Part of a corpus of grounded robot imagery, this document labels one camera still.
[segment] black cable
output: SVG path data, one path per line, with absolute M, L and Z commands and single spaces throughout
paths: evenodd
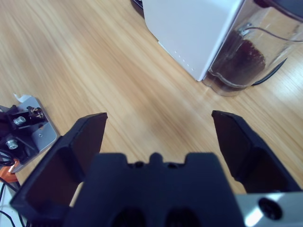
M 12 153 L 4 149 L 0 149 L 0 152 L 6 155 L 0 155 L 0 157 L 7 159 L 7 161 L 0 161 L 0 166 L 12 166 L 15 164 L 15 160 Z
M 1 199 L 2 199 L 2 195 L 3 195 L 3 191 L 4 191 L 4 186 L 5 186 L 5 183 L 3 183 L 2 187 L 1 187 L 0 201 L 1 201 Z M 13 219 L 11 219 L 11 216 L 10 216 L 10 215 L 8 215 L 7 213 L 3 212 L 2 210 L 0 210 L 0 213 L 3 214 L 3 215 L 5 215 L 5 216 L 10 220 L 11 225 L 12 225 L 13 227 L 16 227 L 15 224 L 14 224 L 14 222 L 13 222 Z
M 4 191 L 4 186 L 5 186 L 5 184 L 3 184 L 2 187 L 1 187 L 0 202 L 1 202 L 1 199 L 2 199 L 2 194 L 3 194 L 3 191 Z
M 11 216 L 10 216 L 10 215 L 8 215 L 7 213 L 3 212 L 2 210 L 0 210 L 0 213 L 3 214 L 3 215 L 5 215 L 5 216 L 10 220 L 11 225 L 12 225 L 13 227 L 16 227 L 15 224 L 14 224 L 14 222 L 13 222 L 13 219 L 11 219 Z
M 284 64 L 284 62 L 286 61 L 286 59 L 287 58 L 285 58 L 285 60 L 283 60 L 280 64 L 278 64 L 273 70 L 271 70 L 271 72 L 267 76 L 265 76 L 263 79 L 257 81 L 252 86 L 256 86 L 256 85 L 262 84 L 263 82 L 265 82 L 266 80 L 268 80 L 269 78 L 271 78 L 272 75 L 274 75 L 281 68 L 281 66 Z
M 19 216 L 19 220 L 20 220 L 20 222 L 21 222 L 22 227 L 26 227 L 26 226 L 24 225 L 23 219 L 22 219 L 22 217 L 21 217 L 21 215 L 20 215 L 19 213 L 18 213 L 18 216 Z
M 0 180 L 3 182 L 3 185 L 2 185 L 2 187 L 1 187 L 1 191 L 0 191 L 0 201 L 1 201 L 1 198 L 2 198 L 2 194 L 3 194 L 3 190 L 4 190 L 4 186 L 6 185 L 6 186 L 8 186 L 9 188 L 11 188 L 13 191 L 17 191 L 17 189 L 16 188 L 14 188 L 10 183 L 8 183 L 6 180 L 4 180 L 2 177 L 0 177 Z M 8 214 L 6 214 L 5 212 L 1 212 L 2 214 L 4 214 L 6 217 L 8 217 L 9 219 L 10 219 L 10 221 L 12 222 L 12 219 L 11 219 L 11 217 L 8 215 Z M 24 225 L 24 222 L 23 222 L 23 219 L 22 219 L 22 217 L 21 217 L 21 215 L 18 213 L 18 216 L 19 216 L 19 220 L 20 220 L 20 222 L 21 222 L 21 225 L 22 225 L 22 227 L 29 227 L 30 226 L 30 222 L 29 221 L 27 221 L 27 225 L 25 226 Z
M 18 191 L 16 188 L 14 188 L 13 186 L 11 186 L 11 184 L 8 183 L 6 180 L 4 180 L 2 177 L 0 177 L 0 181 L 2 181 L 6 186 L 8 186 L 14 192 Z

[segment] wood grain surface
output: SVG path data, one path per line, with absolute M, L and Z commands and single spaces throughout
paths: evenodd
M 0 0 L 0 104 L 37 97 L 61 135 L 107 112 L 101 152 L 183 162 L 220 153 L 212 110 L 241 115 L 303 187 L 303 48 L 266 83 L 236 97 L 196 82 L 157 43 L 129 0 Z M 41 156 L 18 178 L 22 183 Z

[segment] white appliance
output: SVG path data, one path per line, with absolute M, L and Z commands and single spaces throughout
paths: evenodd
M 143 0 L 148 29 L 197 81 L 203 80 L 243 0 Z

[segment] coffee grounds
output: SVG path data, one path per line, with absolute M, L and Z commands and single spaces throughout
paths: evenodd
M 222 90 L 240 91 L 256 79 L 264 68 L 263 54 L 251 41 L 243 40 L 239 33 L 233 31 L 212 64 L 211 73 L 207 72 L 207 77 Z

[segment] bolt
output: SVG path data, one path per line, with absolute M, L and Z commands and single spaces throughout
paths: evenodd
M 26 119 L 22 116 L 14 119 L 14 123 L 19 126 L 24 124 L 25 122 L 26 122 Z
M 9 140 L 5 144 L 10 150 L 14 150 L 18 147 L 17 140 Z

